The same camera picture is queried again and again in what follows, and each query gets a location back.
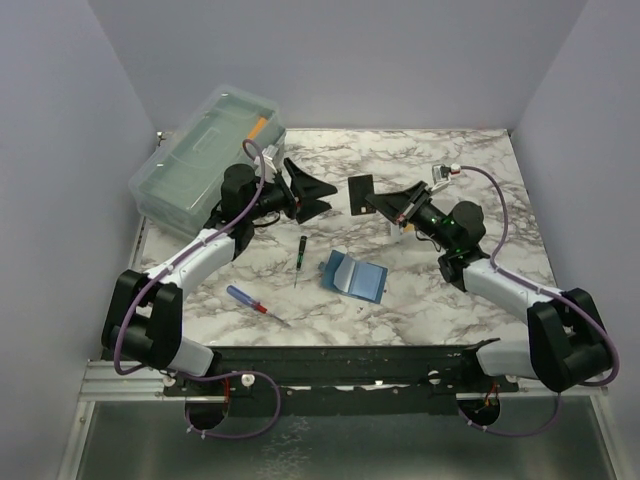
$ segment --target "black screwdriver handle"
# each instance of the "black screwdriver handle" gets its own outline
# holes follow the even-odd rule
[[[298,245],[298,261],[296,262],[296,270],[300,270],[302,267],[302,256],[304,255],[304,249],[307,246],[307,236],[302,235],[300,237],[300,245]]]

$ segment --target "white marble surface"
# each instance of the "white marble surface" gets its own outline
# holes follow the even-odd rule
[[[432,184],[431,165],[477,165],[504,189],[511,216],[499,262],[529,278],[553,283],[551,269],[505,131],[289,130],[287,156],[308,173],[338,187],[330,212],[304,225],[285,219],[259,229],[249,248],[215,272],[185,302],[184,334],[205,345],[402,345],[454,344],[501,337],[524,338],[526,328],[483,298],[460,292],[439,273],[439,254],[429,242],[407,236],[392,243],[382,215],[351,217],[347,177],[371,173],[376,193]],[[434,203],[443,210],[462,199],[482,206],[491,252],[500,234],[501,209],[487,180],[473,172],[456,177]],[[309,237],[298,286],[293,288],[301,234]],[[149,268],[184,242],[151,226],[143,252]],[[380,305],[320,287],[317,266],[331,249],[388,267]],[[237,285],[287,323],[238,304],[226,293]]]

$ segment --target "screwdriver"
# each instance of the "screwdriver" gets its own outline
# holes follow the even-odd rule
[[[253,308],[257,312],[264,313],[266,315],[269,315],[270,317],[275,318],[276,320],[278,320],[279,322],[283,323],[287,327],[289,326],[289,324],[287,322],[282,320],[277,315],[274,315],[273,313],[269,312],[265,307],[262,306],[262,304],[259,301],[254,300],[249,295],[247,295],[242,290],[240,290],[238,287],[234,287],[233,285],[229,285],[227,287],[227,293],[229,295],[231,295],[233,298],[235,298],[236,300],[238,300],[240,303],[244,303],[246,306]]]
[[[307,246],[307,236],[300,237],[300,245],[298,245],[298,261],[296,262],[296,279],[293,281],[293,288],[298,284],[298,272],[302,267],[302,257],[304,257],[304,248]]]

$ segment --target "plastic storage box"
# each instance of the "plastic storage box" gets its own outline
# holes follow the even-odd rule
[[[173,133],[131,178],[138,210],[159,227],[194,237],[220,201],[224,171],[252,165],[242,141],[284,148],[277,105],[222,86]]]

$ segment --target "gray wall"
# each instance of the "gray wall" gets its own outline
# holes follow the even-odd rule
[[[640,2],[590,0],[513,141],[560,284],[590,290],[622,354],[613,402],[640,452]],[[640,472],[640,459],[634,460]]]
[[[154,132],[84,0],[0,15],[0,477],[55,478]]]
[[[585,0],[89,0],[147,113],[221,83],[290,127],[509,127]]]

